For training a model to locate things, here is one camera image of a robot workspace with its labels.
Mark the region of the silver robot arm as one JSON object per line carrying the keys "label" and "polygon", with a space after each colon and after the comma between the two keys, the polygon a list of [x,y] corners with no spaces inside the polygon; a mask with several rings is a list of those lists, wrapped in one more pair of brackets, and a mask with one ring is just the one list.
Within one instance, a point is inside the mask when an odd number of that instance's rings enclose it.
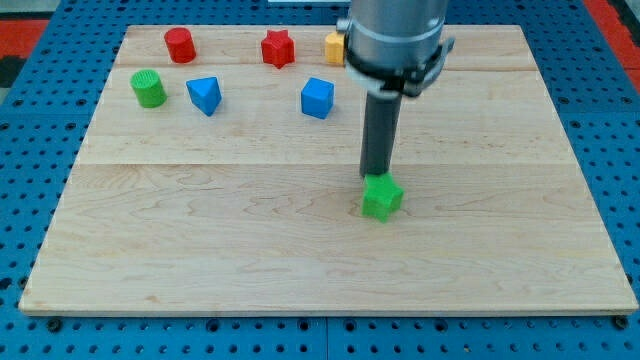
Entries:
{"label": "silver robot arm", "polygon": [[336,23],[347,74],[382,98],[420,96],[455,43],[441,38],[447,8],[447,0],[352,0]]}

